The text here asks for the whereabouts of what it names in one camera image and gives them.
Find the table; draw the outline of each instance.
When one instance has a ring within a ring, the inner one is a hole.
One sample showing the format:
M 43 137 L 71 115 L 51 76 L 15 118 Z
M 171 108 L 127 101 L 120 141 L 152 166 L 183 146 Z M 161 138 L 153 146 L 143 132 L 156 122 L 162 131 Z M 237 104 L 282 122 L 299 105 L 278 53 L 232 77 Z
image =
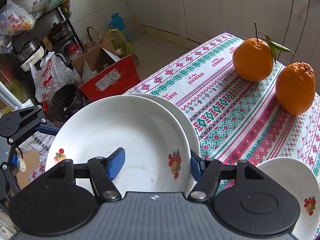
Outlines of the table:
M 176 104 L 190 118 L 201 157 L 224 164 L 239 159 L 257 165 L 270 158 L 297 158 L 320 181 L 320 97 L 301 114 L 289 114 L 275 95 L 284 66 L 276 62 L 260 82 L 240 78 L 232 55 L 243 42 L 223 33 L 174 60 L 126 93 L 150 93 Z M 233 181 L 222 181 L 220 190 Z

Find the label sticker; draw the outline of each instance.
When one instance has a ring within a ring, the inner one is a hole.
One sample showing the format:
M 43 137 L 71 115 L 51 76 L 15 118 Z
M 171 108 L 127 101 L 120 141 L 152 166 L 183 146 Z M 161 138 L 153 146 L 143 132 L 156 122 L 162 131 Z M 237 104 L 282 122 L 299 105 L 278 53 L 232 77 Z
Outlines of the label sticker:
M 110 71 L 107 75 L 101 78 L 96 86 L 101 90 L 105 90 L 107 87 L 111 86 L 114 82 L 116 82 L 120 78 L 120 74 L 116 69 Z

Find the basket handle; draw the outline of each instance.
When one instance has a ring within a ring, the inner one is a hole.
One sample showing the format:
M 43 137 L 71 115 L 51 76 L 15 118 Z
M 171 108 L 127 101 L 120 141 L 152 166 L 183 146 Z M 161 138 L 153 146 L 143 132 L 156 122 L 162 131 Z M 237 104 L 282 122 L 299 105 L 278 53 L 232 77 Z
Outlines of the basket handle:
M 98 31 L 97 31 L 94 27 L 88 26 L 88 27 L 87 27 L 87 34 L 88 34 L 88 37 L 89 37 L 91 43 L 93 42 L 93 38 L 92 38 L 91 35 L 90 35 L 89 29 L 93 29 L 93 31 L 97 34 L 99 40 L 100 40 L 101 42 L 103 42 L 103 39 L 102 39 L 101 35 L 98 33 Z

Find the cardboard box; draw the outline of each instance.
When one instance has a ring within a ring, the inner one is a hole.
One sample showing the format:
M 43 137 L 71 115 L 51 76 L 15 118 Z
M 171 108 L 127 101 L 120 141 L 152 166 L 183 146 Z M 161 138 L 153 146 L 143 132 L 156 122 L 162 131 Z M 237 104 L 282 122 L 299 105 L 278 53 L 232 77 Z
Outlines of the cardboard box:
M 72 62 L 80 76 L 82 76 L 85 61 L 92 72 L 98 71 L 96 76 L 80 86 L 90 101 L 122 95 L 140 82 L 131 55 L 116 61 L 116 56 L 108 51 L 116 53 L 111 41 L 102 43 Z
M 21 189 L 30 183 L 29 175 L 40 165 L 39 154 L 37 151 L 25 153 L 23 155 L 23 160 L 26 164 L 27 170 L 26 172 L 19 171 L 17 173 L 17 182 Z

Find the white plate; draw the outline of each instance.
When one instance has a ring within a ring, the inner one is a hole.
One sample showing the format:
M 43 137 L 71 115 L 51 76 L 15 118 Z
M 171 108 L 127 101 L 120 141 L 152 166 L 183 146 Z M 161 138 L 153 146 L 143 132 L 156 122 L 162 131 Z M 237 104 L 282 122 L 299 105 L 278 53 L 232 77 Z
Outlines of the white plate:
M 193 150 L 195 152 L 195 154 L 200 156 L 200 143 L 199 143 L 199 139 L 198 139 L 198 135 L 196 133 L 196 130 L 193 127 L 189 118 L 186 116 L 186 114 L 179 107 L 177 107 L 174 103 L 170 102 L 169 100 L 167 100 L 165 98 L 151 95 L 151 94 L 133 93 L 130 95 L 149 98 L 149 99 L 161 104 L 166 109 L 168 109 L 169 112 L 171 114 L 173 114 L 173 116 L 181 124 L 181 126 L 187 136 L 190 149 Z M 192 176 L 190 176 L 187 194 L 192 190 L 192 188 L 194 187 L 195 184 L 196 184 L 195 179 Z
M 123 197 L 126 191 L 186 192 L 191 157 L 181 125 L 160 104 L 132 95 L 103 98 L 73 115 L 55 137 L 45 170 L 55 165 L 60 149 L 61 159 L 86 163 L 118 147 L 124 148 L 126 160 L 114 184 Z M 170 167 L 169 156 L 178 149 L 180 157 Z M 92 192 L 88 179 L 77 185 Z
M 297 198 L 301 210 L 292 234 L 298 240 L 312 240 L 320 219 L 320 189 L 310 168 L 289 157 L 270 159 L 257 167 Z

